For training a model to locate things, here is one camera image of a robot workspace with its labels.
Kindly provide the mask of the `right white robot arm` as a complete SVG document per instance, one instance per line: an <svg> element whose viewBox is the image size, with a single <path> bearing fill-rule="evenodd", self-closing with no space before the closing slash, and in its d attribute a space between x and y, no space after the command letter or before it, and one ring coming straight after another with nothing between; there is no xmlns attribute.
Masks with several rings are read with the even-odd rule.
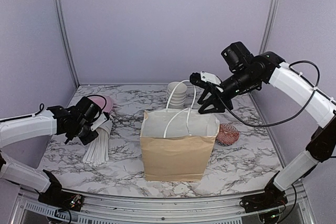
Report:
<svg viewBox="0 0 336 224"><path fill-rule="evenodd" d="M190 82L204 90L198 100L199 113L227 111L246 126L266 128L289 123L305 112L317 126L305 149L270 180L260 195L260 203L271 207L294 182L332 158L335 150L335 99L320 90L320 70L312 61L287 63L272 51L255 56L240 41L226 47L221 56L231 72L227 79L221 80L206 71L190 75ZM234 113L232 99L259 91L264 84L290 99L296 110L273 123L249 123Z"/></svg>

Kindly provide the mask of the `brown paper bag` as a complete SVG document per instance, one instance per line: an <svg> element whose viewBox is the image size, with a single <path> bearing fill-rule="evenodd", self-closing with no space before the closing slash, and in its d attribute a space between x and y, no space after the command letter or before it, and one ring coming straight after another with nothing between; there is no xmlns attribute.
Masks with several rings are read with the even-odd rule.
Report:
<svg viewBox="0 0 336 224"><path fill-rule="evenodd" d="M140 132L144 176L147 181L194 182L202 179L220 122L214 114L200 114L192 106L145 111Z"/></svg>

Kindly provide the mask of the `left aluminium frame post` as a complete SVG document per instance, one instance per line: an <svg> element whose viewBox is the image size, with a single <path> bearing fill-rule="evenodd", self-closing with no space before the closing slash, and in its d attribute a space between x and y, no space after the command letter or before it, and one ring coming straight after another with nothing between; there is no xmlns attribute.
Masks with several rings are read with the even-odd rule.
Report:
<svg viewBox="0 0 336 224"><path fill-rule="evenodd" d="M67 30L66 30L66 23L65 23L64 14L63 14L62 2L61 0L54 0L54 3L55 3L56 16L58 20L58 26L60 30L61 41L62 41L62 45L65 51L67 64L69 67L72 81L74 83L75 88L77 89L79 88L80 83L79 83L79 78L76 72L74 59L72 57L69 38L68 38Z"/></svg>

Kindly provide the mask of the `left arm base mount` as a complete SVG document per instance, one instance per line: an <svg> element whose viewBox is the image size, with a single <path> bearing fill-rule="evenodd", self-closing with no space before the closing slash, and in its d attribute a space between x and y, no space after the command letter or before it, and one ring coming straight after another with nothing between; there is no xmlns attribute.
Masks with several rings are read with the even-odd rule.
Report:
<svg viewBox="0 0 336 224"><path fill-rule="evenodd" d="M39 193L38 201L65 210L79 212L82 208L84 196L82 194L63 191L59 180L49 171L43 169L49 178L50 185L44 193Z"/></svg>

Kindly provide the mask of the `stack of white cups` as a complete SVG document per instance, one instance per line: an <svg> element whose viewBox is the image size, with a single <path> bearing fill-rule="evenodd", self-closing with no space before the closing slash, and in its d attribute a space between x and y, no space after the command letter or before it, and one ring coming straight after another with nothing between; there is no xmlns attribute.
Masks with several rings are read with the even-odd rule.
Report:
<svg viewBox="0 0 336 224"><path fill-rule="evenodd" d="M181 82L171 82L167 85L167 108L181 109L186 100L187 86Z"/></svg>

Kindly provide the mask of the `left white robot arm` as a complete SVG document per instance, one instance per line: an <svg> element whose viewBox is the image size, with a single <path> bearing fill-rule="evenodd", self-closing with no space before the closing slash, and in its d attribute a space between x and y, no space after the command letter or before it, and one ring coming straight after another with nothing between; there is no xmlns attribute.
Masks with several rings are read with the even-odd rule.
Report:
<svg viewBox="0 0 336 224"><path fill-rule="evenodd" d="M108 113L88 97L82 97L76 105L68 108L41 105L38 112L1 120L1 148L54 135L64 135L66 143L77 137L87 145L98 137L98 127L109 119ZM60 183L52 173L25 165L4 152L1 152L1 178L39 193L45 192L47 199L56 206L66 202L66 193L57 187Z"/></svg>

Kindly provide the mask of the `red patterned bowl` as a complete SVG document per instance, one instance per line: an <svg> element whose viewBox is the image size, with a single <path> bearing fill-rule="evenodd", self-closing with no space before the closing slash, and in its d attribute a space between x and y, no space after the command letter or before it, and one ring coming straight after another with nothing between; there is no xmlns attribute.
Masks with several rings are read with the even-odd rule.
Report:
<svg viewBox="0 0 336 224"><path fill-rule="evenodd" d="M220 145L230 146L239 139L239 131L231 124L220 124L216 142Z"/></svg>

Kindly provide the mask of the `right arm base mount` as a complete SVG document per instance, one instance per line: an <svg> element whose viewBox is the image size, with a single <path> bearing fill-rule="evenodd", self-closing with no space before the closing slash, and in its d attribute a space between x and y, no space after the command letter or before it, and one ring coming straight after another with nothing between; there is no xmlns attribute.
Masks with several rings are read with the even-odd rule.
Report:
<svg viewBox="0 0 336 224"><path fill-rule="evenodd" d="M239 205L244 208L246 213L285 206L288 203L285 192L279 190L274 185L274 179L278 173L279 172L277 172L267 183L263 193L248 195L241 198Z"/></svg>

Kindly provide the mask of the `pink plate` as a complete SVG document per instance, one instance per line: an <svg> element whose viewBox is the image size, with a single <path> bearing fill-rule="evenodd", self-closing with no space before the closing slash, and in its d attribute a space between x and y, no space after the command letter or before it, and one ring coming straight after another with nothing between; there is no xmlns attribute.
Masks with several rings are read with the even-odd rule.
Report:
<svg viewBox="0 0 336 224"><path fill-rule="evenodd" d="M91 101L97 104L103 112L110 113L113 109L114 102L109 96L105 95L87 95Z"/></svg>

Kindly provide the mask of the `aluminium front rail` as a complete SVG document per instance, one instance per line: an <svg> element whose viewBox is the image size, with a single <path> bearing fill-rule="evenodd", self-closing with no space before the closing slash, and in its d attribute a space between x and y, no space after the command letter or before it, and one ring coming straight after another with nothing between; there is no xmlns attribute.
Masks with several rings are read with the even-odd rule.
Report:
<svg viewBox="0 0 336 224"><path fill-rule="evenodd" d="M9 223L315 223L307 195L297 184L285 202L259 209L244 199L254 192L195 198L142 198L83 193L80 211L38 201L19 191Z"/></svg>

